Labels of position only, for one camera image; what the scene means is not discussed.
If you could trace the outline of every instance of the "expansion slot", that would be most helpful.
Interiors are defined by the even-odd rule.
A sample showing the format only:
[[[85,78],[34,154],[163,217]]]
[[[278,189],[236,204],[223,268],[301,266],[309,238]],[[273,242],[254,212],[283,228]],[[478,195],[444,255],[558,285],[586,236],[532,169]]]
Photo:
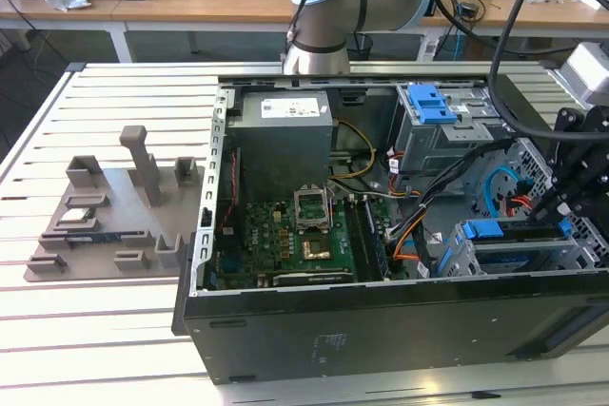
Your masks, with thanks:
[[[371,217],[369,202],[344,200],[344,216],[358,281],[381,280],[388,274],[383,242]]]

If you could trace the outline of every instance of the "motherboard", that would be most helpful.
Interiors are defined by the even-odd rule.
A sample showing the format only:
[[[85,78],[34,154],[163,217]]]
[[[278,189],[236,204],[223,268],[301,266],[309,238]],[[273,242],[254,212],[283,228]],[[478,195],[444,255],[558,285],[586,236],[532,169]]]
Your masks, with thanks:
[[[239,245],[226,243],[216,258],[218,289],[386,277],[380,234],[391,224],[388,204],[375,198],[328,199],[324,210],[314,199],[247,203]],[[304,228],[303,223],[322,221],[324,214],[328,224]]]

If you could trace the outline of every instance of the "blue cable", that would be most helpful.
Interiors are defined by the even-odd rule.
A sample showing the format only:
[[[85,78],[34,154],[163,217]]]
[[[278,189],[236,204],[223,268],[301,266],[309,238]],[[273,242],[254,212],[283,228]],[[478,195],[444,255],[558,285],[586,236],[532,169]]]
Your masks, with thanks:
[[[457,5],[457,11],[459,15],[461,15],[461,4]],[[453,61],[457,60],[457,55],[459,54],[459,48],[461,47],[461,35],[459,34],[459,30],[457,29],[457,45],[455,46],[455,52],[453,53]]]
[[[497,218],[499,216],[499,214],[497,213],[497,209],[495,209],[495,205],[493,205],[493,198],[491,197],[491,183],[493,181],[493,178],[495,178],[495,176],[502,172],[507,174],[507,176],[509,176],[516,182],[521,181],[520,175],[511,168],[508,168],[507,166],[498,166],[490,172],[490,174],[486,177],[486,180],[484,181],[483,196],[484,203],[488,208],[488,213],[491,218]]]

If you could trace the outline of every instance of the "blue plastic clip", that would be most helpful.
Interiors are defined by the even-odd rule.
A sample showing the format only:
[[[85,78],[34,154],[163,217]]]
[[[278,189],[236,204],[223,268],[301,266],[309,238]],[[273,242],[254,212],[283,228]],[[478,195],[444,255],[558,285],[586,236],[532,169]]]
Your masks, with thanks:
[[[467,221],[463,224],[463,232],[468,240],[475,238],[500,238],[503,230],[497,221]]]
[[[458,120],[446,105],[446,98],[433,85],[408,86],[410,102],[419,111],[421,124],[455,124]]]

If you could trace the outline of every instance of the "slotted aluminum worktable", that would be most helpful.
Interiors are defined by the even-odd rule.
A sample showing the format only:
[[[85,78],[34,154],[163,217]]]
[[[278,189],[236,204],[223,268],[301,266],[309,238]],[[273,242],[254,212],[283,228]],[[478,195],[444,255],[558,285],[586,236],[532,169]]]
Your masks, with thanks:
[[[487,64],[368,63],[354,72],[485,73]],[[550,124],[574,105],[535,64],[501,70]],[[66,73],[0,167],[0,404],[477,404],[609,402],[609,331],[562,358],[215,387],[189,338],[170,332],[177,278],[27,283],[25,261],[63,194],[74,155],[132,166],[118,143],[144,125],[157,163],[206,156],[216,75],[277,74],[276,64],[88,65]],[[414,338],[404,331],[405,338]]]

